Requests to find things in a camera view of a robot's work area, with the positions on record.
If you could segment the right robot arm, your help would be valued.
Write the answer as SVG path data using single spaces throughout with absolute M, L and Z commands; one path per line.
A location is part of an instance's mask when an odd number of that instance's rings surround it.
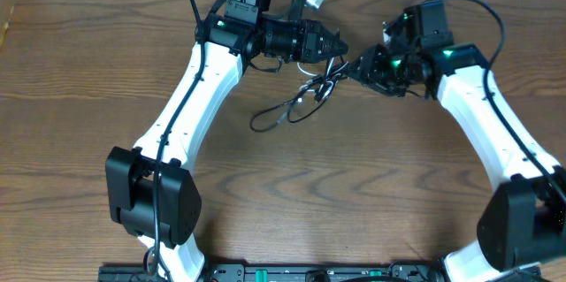
M 538 281 L 543 263 L 565 254 L 565 170 L 529 134 L 499 90 L 493 57 L 458 44 L 446 0 L 426 0 L 383 26 L 384 41 L 347 70 L 386 96 L 424 86 L 426 97 L 462 128 L 486 170 L 493 196 L 477 238 L 446 255 L 432 281 Z

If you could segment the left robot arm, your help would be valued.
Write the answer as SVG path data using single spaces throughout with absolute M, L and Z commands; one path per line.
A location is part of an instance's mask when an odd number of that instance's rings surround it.
M 195 18 L 195 45 L 179 85 L 149 130 L 105 162 L 111 219 L 146 245 L 134 276 L 196 281 L 205 265 L 194 229 L 202 199 L 192 177 L 211 122 L 255 57 L 280 64 L 316 64 L 347 52 L 347 44 L 305 8 L 324 0 L 216 0 Z

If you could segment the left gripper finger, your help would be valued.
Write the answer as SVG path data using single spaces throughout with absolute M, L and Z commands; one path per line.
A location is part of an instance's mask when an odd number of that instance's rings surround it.
M 340 32 L 332 33 L 325 26 L 321 26 L 320 50 L 322 52 L 348 52 L 348 45 L 340 38 Z
M 346 54 L 346 50 L 330 50 L 330 51 L 321 51 L 320 54 L 316 55 L 316 62 L 325 62 L 326 60 L 330 60 L 332 58 L 340 57 Z

